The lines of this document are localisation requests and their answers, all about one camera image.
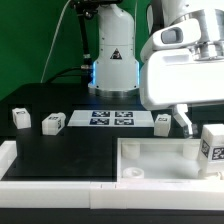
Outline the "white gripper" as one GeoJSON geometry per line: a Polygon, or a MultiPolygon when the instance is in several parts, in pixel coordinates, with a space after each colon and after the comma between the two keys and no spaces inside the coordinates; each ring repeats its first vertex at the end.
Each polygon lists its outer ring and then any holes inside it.
{"type": "Polygon", "coordinates": [[[147,110],[175,105],[173,117],[190,138],[186,104],[224,102],[224,60],[194,61],[187,49],[155,52],[141,69],[140,99],[147,110]]]}

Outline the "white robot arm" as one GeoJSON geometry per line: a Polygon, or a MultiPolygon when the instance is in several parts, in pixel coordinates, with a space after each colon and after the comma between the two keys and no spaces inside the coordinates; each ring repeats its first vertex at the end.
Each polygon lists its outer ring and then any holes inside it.
{"type": "Polygon", "coordinates": [[[150,37],[134,56],[134,21],[115,4],[99,7],[99,56],[92,93],[138,92],[147,110],[171,108],[189,133],[190,106],[224,102],[224,0],[151,0],[150,37]]]}

